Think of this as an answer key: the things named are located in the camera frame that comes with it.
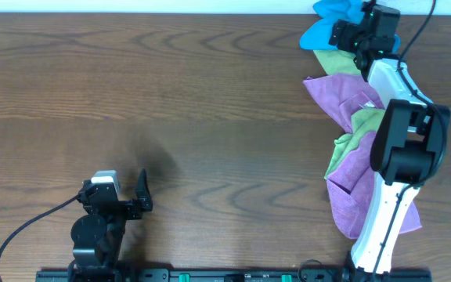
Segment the table surface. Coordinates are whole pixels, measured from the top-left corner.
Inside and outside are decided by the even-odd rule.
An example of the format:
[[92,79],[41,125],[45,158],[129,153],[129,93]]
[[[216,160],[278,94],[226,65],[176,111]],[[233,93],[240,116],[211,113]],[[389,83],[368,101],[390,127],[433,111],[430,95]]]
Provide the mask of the table surface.
[[[96,171],[117,170],[128,198],[146,168],[154,210],[128,223],[122,259],[341,264],[354,241],[334,225],[323,174],[343,132],[301,83],[324,75],[298,48],[317,19],[0,14],[0,246]],[[423,19],[402,18],[403,42]],[[434,17],[408,59],[423,92],[451,108],[451,17]],[[451,124],[416,205],[423,228],[400,236],[393,266],[451,281]],[[66,267],[84,214],[71,204],[20,233],[2,256],[4,281]]]

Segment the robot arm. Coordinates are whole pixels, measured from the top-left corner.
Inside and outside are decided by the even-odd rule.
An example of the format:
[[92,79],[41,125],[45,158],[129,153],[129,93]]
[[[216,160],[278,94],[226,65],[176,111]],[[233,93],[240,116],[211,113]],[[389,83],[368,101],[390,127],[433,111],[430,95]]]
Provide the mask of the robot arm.
[[[339,20],[334,25],[330,44],[356,54],[355,65],[386,107],[370,152],[375,171],[372,201],[351,251],[356,269],[382,274],[391,270],[392,249],[410,204],[438,169],[450,111],[433,105],[418,90],[406,64],[398,64],[401,57],[392,53],[399,11],[374,2],[364,3],[362,11],[360,24]],[[408,140],[408,132],[422,140]]]

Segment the black cable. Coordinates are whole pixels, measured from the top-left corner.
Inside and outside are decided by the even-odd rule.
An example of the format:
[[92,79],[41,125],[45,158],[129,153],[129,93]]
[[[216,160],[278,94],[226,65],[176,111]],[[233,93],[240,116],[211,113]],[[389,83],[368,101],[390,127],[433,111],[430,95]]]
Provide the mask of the black cable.
[[373,8],[377,4],[377,0],[370,0],[369,2],[365,2],[362,11],[367,11]]
[[[301,277],[302,270],[304,269],[304,266],[308,265],[309,263],[313,263],[313,262],[319,264],[320,266],[323,265],[323,264],[322,264],[319,260],[317,260],[317,259],[308,259],[308,260],[306,260],[305,262],[301,263],[301,265],[298,267],[298,271],[297,271],[297,278],[298,278],[301,282],[307,282],[307,279],[305,279],[304,277]],[[332,277],[332,281],[335,281],[334,275],[333,275],[328,269],[325,269],[325,270],[326,270],[326,272],[328,273],[328,275],[330,275],[330,277]]]
[[441,145],[442,148],[441,148],[440,154],[438,156],[438,160],[435,162],[435,166],[431,170],[431,173],[426,175],[423,179],[419,179],[419,181],[417,181],[416,183],[409,184],[408,186],[403,188],[400,193],[396,194],[396,197],[398,198],[398,200],[396,201],[395,210],[392,213],[391,221],[389,222],[388,230],[386,231],[386,234],[385,234],[385,237],[384,237],[384,241],[381,243],[381,249],[379,250],[379,254],[377,256],[377,261],[375,262],[375,266],[373,267],[372,281],[376,280],[377,268],[379,266],[379,262],[381,260],[382,253],[384,252],[384,249],[385,249],[386,243],[388,241],[389,235],[391,233],[391,228],[392,228],[392,225],[393,225],[393,223],[395,221],[396,215],[398,213],[399,205],[401,204],[401,201],[403,199],[403,195],[405,194],[405,192],[408,189],[411,189],[411,188],[416,189],[417,187],[422,186],[428,179],[430,179],[436,173],[436,171],[438,170],[439,166],[441,165],[441,163],[443,161],[443,158],[445,156],[445,152],[446,152],[447,127],[446,127],[445,121],[442,118],[442,114],[440,113],[439,109],[433,103],[427,101],[424,97],[419,95],[419,93],[418,93],[419,90],[418,89],[413,89],[412,85],[406,79],[406,77],[405,77],[405,75],[403,73],[403,68],[401,67],[401,63],[403,62],[403,58],[405,57],[405,55],[410,50],[410,47],[417,40],[417,38],[422,33],[424,28],[428,25],[429,20],[431,19],[432,14],[435,11],[435,7],[436,7],[436,0],[433,0],[432,1],[432,5],[431,5],[431,10],[429,11],[428,16],[426,16],[426,19],[425,19],[424,23],[420,26],[419,30],[416,32],[416,34],[413,36],[413,38],[410,40],[408,45],[405,47],[405,49],[403,50],[403,52],[399,56],[397,71],[399,72],[399,76],[401,77],[401,79],[405,83],[406,87],[410,90],[412,95],[415,96],[420,101],[422,101],[423,103],[425,103],[428,106],[428,108],[430,108],[433,111],[433,121],[431,121],[431,124],[433,124],[434,118],[439,119],[440,125],[442,126],[442,145]]
[[69,263],[69,266],[67,267],[67,282],[74,281],[74,265],[76,265],[76,260],[74,259],[72,262]]
[[53,212],[56,212],[58,210],[60,210],[61,208],[67,206],[68,204],[72,203],[73,201],[75,201],[78,198],[78,196],[74,196],[72,197],[70,200],[67,200],[65,203],[56,206],[54,208],[52,208],[51,210],[47,211],[47,212],[43,212],[42,214],[36,216],[35,218],[29,220],[28,222],[25,222],[21,227],[19,227],[17,230],[13,231],[13,233],[5,240],[5,243],[3,243],[3,245],[1,245],[0,247],[0,260],[1,260],[1,255],[3,254],[3,251],[5,250],[6,246],[8,245],[8,243],[20,232],[22,231],[24,228],[28,227],[30,224],[32,224],[33,222],[38,221],[39,219],[44,218],[45,216],[52,214]]

